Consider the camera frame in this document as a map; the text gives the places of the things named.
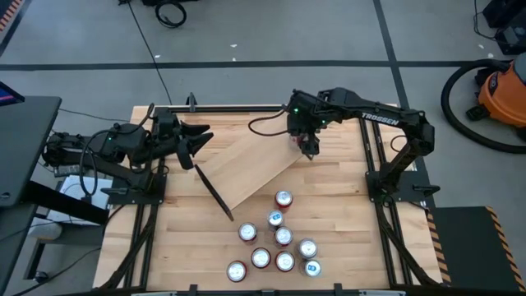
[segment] gray floor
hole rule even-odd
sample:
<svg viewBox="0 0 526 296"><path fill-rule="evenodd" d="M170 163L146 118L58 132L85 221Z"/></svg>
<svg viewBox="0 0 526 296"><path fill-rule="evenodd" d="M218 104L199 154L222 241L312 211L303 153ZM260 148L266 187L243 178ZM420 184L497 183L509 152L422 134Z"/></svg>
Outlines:
<svg viewBox="0 0 526 296"><path fill-rule="evenodd" d="M487 3L478 1L479 9ZM372 0L201 0L183 4L187 23L169 30L152 8L132 4L158 62L232 62L288 60L387 61ZM472 0L381 0L399 61L459 61L505 58L495 43L473 33ZM481 31L490 33L481 19ZM34 0L18 26L2 64L91 64L151 62L127 6L108 0ZM526 156L477 146L449 127L440 109L441 88L453 67L401 68L408 101L424 109L436 127L436 151L426 157L433 183L442 190L438 206L493 206L499 214L519 268L526 271ZM162 69L174 104L193 92L200 104L284 103L293 88L316 92L334 86L367 99L398 103L389 67L224 67ZM167 104L155 70L70 70L0 72L3 81L24 95L58 95L63 108L104 117L128 118L137 104ZM454 109L473 102L475 87L462 80L452 94ZM60 113L55 130L85 133L109 123ZM506 127L481 123L473 128L510 143ZM49 186L56 180L38 167L33 179ZM21 280L26 242L7 291L32 285ZM50 247L40 270L50 274L81 256L88 247ZM31 295L86 291L97 255Z"/></svg>

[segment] orange vacuum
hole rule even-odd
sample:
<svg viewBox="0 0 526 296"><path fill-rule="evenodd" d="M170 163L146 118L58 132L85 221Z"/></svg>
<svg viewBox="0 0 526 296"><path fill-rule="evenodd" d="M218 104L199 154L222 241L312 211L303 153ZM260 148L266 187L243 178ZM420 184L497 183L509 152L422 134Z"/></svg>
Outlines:
<svg viewBox="0 0 526 296"><path fill-rule="evenodd" d="M457 131L479 144L503 152L526 154L526 146L514 146L488 139L463 125L450 107L450 92L456 81L467 72L482 68L475 76L481 87L478 105L466 112L472 121L493 118L517 127L517 135L526 140L526 53L513 62L482 59L461 67L445 83L441 107L445 118Z"/></svg>

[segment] wooden table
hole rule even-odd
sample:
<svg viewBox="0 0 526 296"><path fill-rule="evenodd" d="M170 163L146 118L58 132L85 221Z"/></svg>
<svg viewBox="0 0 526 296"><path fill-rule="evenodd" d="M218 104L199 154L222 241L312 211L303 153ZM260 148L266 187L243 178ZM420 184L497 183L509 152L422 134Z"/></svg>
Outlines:
<svg viewBox="0 0 526 296"><path fill-rule="evenodd" d="M135 107L131 121L138 123L146 107ZM194 159L202 164L249 131L249 120L267 113L179 113L187 123L208 123L214 138ZM385 153L390 160L396 154L390 140L399 129L381 126ZM374 206L367 196L364 173L365 153L357 120L332 123L320 135L321 153L313 161L302 157L298 162L267 183L261 190L233 210L230 222L215 199L208 193L195 170L180 168L175 155L167 158L170 168L165 203L159 208L148 280L149 291L230 289L382 289L388 287ZM403 145L402 139L395 146ZM373 151L379 167L376 151ZM273 207L278 190L289 190L294 203L285 214L285 224L294 232L294 242L314 238L319 245L317 259L322 276L307 278L295 269L289 273L270 266L259 271L249 266L248 277L233 283L226 276L227 265L234 260L250 264L255 247L266 247L275 256L265 216ZM441 282L427 219L416 206L399 203L400 222L408 250L429 276ZM94 287L115 271L130 247L136 206L126 206L106 228ZM250 221L256 225L259 239L245 246L238 238L238 227ZM136 261L134 284L138 284L142 255ZM393 252L399 283L403 282L398 254Z"/></svg>

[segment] soda can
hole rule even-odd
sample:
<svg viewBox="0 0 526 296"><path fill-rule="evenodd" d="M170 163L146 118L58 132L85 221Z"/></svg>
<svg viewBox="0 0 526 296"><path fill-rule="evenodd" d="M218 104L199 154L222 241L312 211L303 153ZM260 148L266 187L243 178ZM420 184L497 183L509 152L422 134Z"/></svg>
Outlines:
<svg viewBox="0 0 526 296"><path fill-rule="evenodd" d="M278 210L282 213L288 211L290 205L293 204L293 194L289 191L278 191L276 193L275 204Z"/></svg>
<svg viewBox="0 0 526 296"><path fill-rule="evenodd" d="M243 223L239 226L239 238L247 245L253 245L257 239L257 229L252 223Z"/></svg>
<svg viewBox="0 0 526 296"><path fill-rule="evenodd" d="M304 238L298 243L299 256L305 260L312 259L318 253L318 245L312 238Z"/></svg>
<svg viewBox="0 0 526 296"><path fill-rule="evenodd" d="M276 266L282 272L289 272L294 268L294 256L290 252L281 251L276 255Z"/></svg>
<svg viewBox="0 0 526 296"><path fill-rule="evenodd" d="M317 277L321 274L320 262L316 260L303 261L299 266L300 272L308 277Z"/></svg>
<svg viewBox="0 0 526 296"><path fill-rule="evenodd" d="M241 261L233 261L228 264L227 277L234 283L245 280L245 277L247 277L247 266Z"/></svg>
<svg viewBox="0 0 526 296"><path fill-rule="evenodd" d="M263 269L270 264L270 252L264 247L259 247L252 252L252 265L256 268Z"/></svg>
<svg viewBox="0 0 526 296"><path fill-rule="evenodd" d="M293 231L289 227L279 227L274 237L278 247L287 247L293 241Z"/></svg>
<svg viewBox="0 0 526 296"><path fill-rule="evenodd" d="M269 216L267 217L267 221L269 222L269 230L274 232L278 230L278 228L281 225L283 225L284 217L283 217L283 214L279 210L272 210L269 213Z"/></svg>

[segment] wooden plank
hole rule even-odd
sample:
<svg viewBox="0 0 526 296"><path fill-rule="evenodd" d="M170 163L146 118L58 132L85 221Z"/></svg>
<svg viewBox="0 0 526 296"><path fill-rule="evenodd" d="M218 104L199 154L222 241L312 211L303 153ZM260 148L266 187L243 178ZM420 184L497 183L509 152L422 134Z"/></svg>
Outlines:
<svg viewBox="0 0 526 296"><path fill-rule="evenodd" d="M254 124L258 132L274 133L287 130L283 115ZM302 152L288 133L279 136L259 136L248 131L228 148L200 164L224 203L233 210L265 186L279 173L295 163Z"/></svg>
<svg viewBox="0 0 526 296"><path fill-rule="evenodd" d="M133 120L139 121L144 112L145 108L135 107ZM180 113L178 116L188 123L211 123L215 137L194 159L204 164L244 137L248 121L265 115ZM159 208L148 290L184 291L190 284L198 284L199 290L333 289L334 282L342 283L344 289L387 288L376 214L367 196L364 179L367 164L359 132L356 120L331 124L319 135L321 154L313 161L300 158L247 198L233 210L235 222L228 220L196 173L180 169L177 157L170 155L168 187L165 203ZM381 132L389 160L395 155L389 147L390 139L401 131L381 126ZM322 275L308 279L298 269L283 274L274 265L263 271L249 266L248 277L234 284L225 275L231 261L249 263L255 247L267 247L272 256L279 251L265 231L265 215L271 210L273 195L278 190L293 192L295 200L285 214L285 224L294 232L293 245L304 237L319 243L317 258L322 264ZM127 252L133 213L134 206L127 206L108 226L94 286L106 281ZM399 203L399 216L408 250L431 278L441 281L425 212ZM247 221L260 231L256 245L251 247L242 244L237 236L239 225ZM394 267L397 275L401 275L397 256Z"/></svg>

